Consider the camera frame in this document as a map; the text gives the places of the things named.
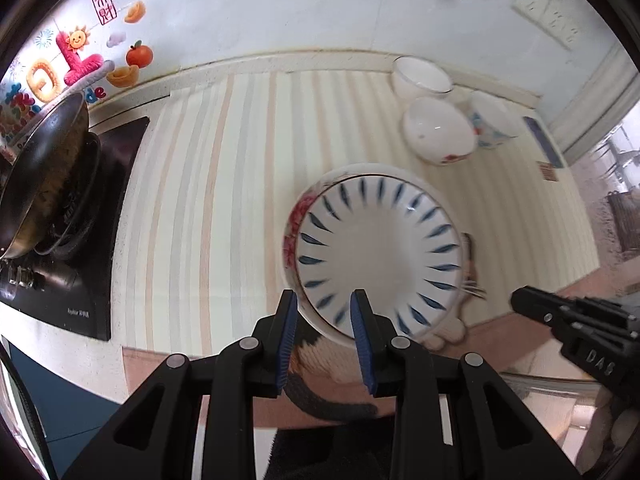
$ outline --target gas stove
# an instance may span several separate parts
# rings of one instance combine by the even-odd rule
[[[51,325],[111,338],[111,266],[143,117],[88,133],[60,211],[33,251],[0,262],[0,301]]]

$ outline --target silver rivet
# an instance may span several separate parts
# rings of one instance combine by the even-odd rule
[[[187,359],[182,354],[172,354],[166,359],[166,365],[169,368],[180,368]]]
[[[484,359],[480,354],[476,354],[475,352],[471,352],[471,354],[465,355],[465,362],[470,366],[480,366],[484,363]]]
[[[402,337],[401,335],[397,335],[395,338],[391,340],[391,346],[393,348],[399,348],[401,350],[405,348],[409,348],[410,344],[411,344],[411,341],[409,341],[405,337]]]
[[[242,350],[253,350],[260,342],[255,337],[245,337],[240,340],[240,348]]]

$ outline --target pan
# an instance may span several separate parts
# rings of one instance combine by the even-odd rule
[[[75,92],[34,128],[0,196],[0,259],[23,256],[44,238],[88,127],[84,96]]]

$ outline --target bowl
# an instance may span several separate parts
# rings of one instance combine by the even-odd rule
[[[476,90],[470,97],[470,120],[478,133],[478,146],[495,148],[518,136],[520,119],[499,98]]]
[[[283,241],[287,283],[319,333],[354,347],[351,293],[421,340],[465,297],[466,247],[450,206],[426,182],[383,164],[327,173],[298,199]]]
[[[444,98],[452,89],[450,77],[437,65],[419,57],[402,56],[394,61],[391,84],[406,104],[420,97]]]
[[[451,164],[467,158],[478,136],[454,105],[430,97],[415,100],[402,116],[404,138],[418,156],[431,164]]]

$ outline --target striped tablecloth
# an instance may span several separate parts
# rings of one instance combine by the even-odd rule
[[[418,174],[474,236],[488,301],[465,307],[468,325],[507,313],[519,286],[558,290],[599,266],[570,171],[543,180],[545,155],[524,124],[496,150],[434,167],[404,144],[385,73],[235,75],[166,101],[140,147],[116,242],[113,317],[126,346],[207,355],[251,332],[286,286],[280,243],[296,197],[354,162]]]

